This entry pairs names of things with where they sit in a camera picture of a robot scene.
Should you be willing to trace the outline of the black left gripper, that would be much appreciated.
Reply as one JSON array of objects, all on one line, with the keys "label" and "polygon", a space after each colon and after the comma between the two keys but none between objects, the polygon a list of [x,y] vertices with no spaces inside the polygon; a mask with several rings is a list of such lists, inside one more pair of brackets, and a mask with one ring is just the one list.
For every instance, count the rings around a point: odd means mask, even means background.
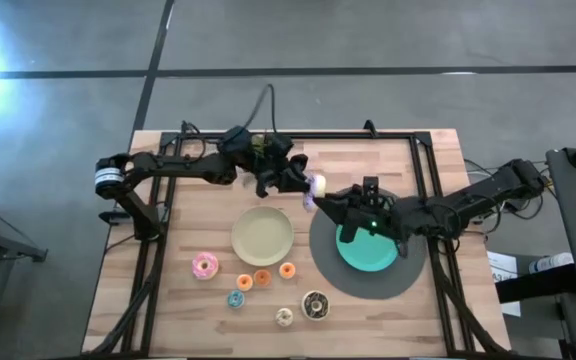
[{"label": "black left gripper", "polygon": [[267,189],[275,187],[279,193],[309,193],[313,176],[304,173],[308,156],[297,154],[292,157],[268,157],[264,154],[264,145],[253,147],[254,160],[251,173],[256,179],[256,195],[268,196]]}]

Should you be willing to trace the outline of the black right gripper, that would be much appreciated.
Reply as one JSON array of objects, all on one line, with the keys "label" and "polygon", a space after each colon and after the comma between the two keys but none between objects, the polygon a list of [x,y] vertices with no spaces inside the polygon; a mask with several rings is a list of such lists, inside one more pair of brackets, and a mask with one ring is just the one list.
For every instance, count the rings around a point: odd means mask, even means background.
[{"label": "black right gripper", "polygon": [[371,235],[380,234],[394,241],[401,256],[408,255],[408,245],[400,235],[395,234],[391,210],[395,205],[392,196],[379,192],[377,203],[369,204],[363,191],[351,189],[342,195],[343,199],[327,197],[314,198],[315,205],[340,227],[339,241],[352,243],[358,228],[366,229]]}]

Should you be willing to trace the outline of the lilac frosted donut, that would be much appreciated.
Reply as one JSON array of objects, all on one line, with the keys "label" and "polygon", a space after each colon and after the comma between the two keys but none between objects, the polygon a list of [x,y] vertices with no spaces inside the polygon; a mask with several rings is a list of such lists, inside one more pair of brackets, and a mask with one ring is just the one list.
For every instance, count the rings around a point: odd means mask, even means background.
[{"label": "lilac frosted donut", "polygon": [[303,194],[303,207],[306,211],[316,208],[315,198],[324,197],[326,193],[326,178],[320,174],[309,174],[306,178],[307,191]]}]

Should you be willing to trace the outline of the large pink frosted donut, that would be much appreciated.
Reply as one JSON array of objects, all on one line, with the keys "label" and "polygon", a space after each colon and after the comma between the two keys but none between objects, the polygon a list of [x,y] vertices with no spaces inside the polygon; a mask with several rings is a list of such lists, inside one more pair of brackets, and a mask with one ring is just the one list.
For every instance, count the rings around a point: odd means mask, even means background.
[{"label": "large pink frosted donut", "polygon": [[192,273],[198,280],[210,280],[218,270],[218,258],[210,252],[201,252],[192,260]]}]

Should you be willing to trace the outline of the teal round plate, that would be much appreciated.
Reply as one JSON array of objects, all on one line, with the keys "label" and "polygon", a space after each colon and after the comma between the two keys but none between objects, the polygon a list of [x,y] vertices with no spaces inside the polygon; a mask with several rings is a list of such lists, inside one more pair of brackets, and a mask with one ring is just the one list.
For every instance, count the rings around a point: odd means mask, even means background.
[{"label": "teal round plate", "polygon": [[342,259],[352,268],[363,272],[379,272],[397,259],[399,252],[390,238],[380,234],[371,235],[363,228],[358,228],[352,242],[341,241],[343,227],[336,229],[336,246]]}]

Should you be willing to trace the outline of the cream round plate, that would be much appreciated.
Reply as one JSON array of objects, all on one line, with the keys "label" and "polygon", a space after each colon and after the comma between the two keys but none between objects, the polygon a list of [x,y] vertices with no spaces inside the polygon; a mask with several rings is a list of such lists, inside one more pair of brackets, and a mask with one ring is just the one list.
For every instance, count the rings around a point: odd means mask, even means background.
[{"label": "cream round plate", "polygon": [[231,245],[245,263],[264,267],[287,256],[294,244],[294,229],[281,210],[258,206],[243,212],[231,230]]}]

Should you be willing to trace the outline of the grey round placemat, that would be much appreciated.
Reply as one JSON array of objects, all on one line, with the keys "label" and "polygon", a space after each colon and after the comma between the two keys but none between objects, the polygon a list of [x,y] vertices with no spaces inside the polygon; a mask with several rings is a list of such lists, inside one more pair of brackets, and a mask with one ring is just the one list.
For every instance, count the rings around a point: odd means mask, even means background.
[{"label": "grey round placemat", "polygon": [[399,296],[420,276],[428,256],[426,239],[414,236],[408,241],[408,255],[379,272],[352,268],[336,246],[339,225],[317,210],[309,231],[309,247],[314,263],[324,278],[338,290],[362,299],[388,299]]}]

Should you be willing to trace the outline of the large chocolate frosted donut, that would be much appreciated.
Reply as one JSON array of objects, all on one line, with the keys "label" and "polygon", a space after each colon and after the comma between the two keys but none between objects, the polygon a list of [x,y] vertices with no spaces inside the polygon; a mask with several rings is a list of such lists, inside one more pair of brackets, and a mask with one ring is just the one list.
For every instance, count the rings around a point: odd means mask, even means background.
[{"label": "large chocolate frosted donut", "polygon": [[327,295],[318,290],[307,292],[300,302],[302,314],[309,320],[321,321],[330,313]]}]

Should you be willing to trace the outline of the white paper sheet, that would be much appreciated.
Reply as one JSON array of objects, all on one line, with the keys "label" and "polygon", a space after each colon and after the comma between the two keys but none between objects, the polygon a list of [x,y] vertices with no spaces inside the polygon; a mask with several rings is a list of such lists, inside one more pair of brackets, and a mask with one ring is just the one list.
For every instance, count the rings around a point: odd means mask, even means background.
[{"label": "white paper sheet", "polygon": [[[495,283],[515,279],[518,276],[517,260],[515,257],[491,251],[487,252],[487,256]],[[501,308],[502,313],[505,315],[514,317],[521,316],[521,305],[519,301],[503,303]]]}]

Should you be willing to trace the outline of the white bottle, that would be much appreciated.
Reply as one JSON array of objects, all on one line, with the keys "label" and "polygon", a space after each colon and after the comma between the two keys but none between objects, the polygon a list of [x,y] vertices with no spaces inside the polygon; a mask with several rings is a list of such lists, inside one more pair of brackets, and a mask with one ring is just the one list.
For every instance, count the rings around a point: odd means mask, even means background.
[{"label": "white bottle", "polygon": [[530,274],[534,274],[573,263],[572,254],[570,252],[562,252],[532,261],[528,266],[528,271]]}]

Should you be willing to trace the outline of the black aluminium rig frame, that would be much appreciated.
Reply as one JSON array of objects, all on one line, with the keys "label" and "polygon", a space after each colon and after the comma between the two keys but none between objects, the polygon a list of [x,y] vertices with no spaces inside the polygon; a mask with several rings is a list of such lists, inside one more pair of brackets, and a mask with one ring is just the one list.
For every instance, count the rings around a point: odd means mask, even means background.
[{"label": "black aluminium rig frame", "polygon": [[[455,130],[428,130],[424,147],[419,136],[384,137],[395,130],[382,130],[378,138],[370,133],[354,139],[296,139],[292,153],[305,153],[311,171],[328,180],[328,191],[361,183],[363,176],[379,176],[380,187],[399,196],[435,189],[456,191],[468,185]],[[301,194],[277,194],[269,190],[260,199],[254,185],[244,186],[246,175],[230,186],[208,184],[199,179],[176,180],[174,195],[167,191],[169,180],[142,182],[137,194],[145,201],[172,198],[170,227],[160,276],[158,296],[140,308],[134,321],[132,342],[117,344],[116,358],[143,357],[422,357],[447,355],[428,251],[422,252],[422,270],[404,293],[386,300],[368,300],[347,295],[332,286],[318,271],[310,252],[308,231],[313,213],[302,207]],[[247,209],[269,206],[282,210],[292,222],[294,244],[285,259],[263,266],[272,272],[267,287],[257,284],[245,293],[239,309],[227,306],[227,294],[236,288],[236,278],[253,274],[256,267],[241,261],[233,251],[230,234],[233,223]],[[137,271],[150,270],[157,243],[126,242],[103,258],[94,305],[82,352],[94,350],[117,324],[128,307]],[[211,280],[197,280],[191,262],[200,252],[210,252],[219,261]],[[510,348],[507,329],[494,289],[484,240],[465,234],[456,257],[468,306],[494,340]],[[296,266],[293,278],[278,275],[288,261]],[[302,297],[319,290],[331,301],[331,314],[311,321],[300,309]],[[294,322],[278,326],[276,311],[290,308]]]}]

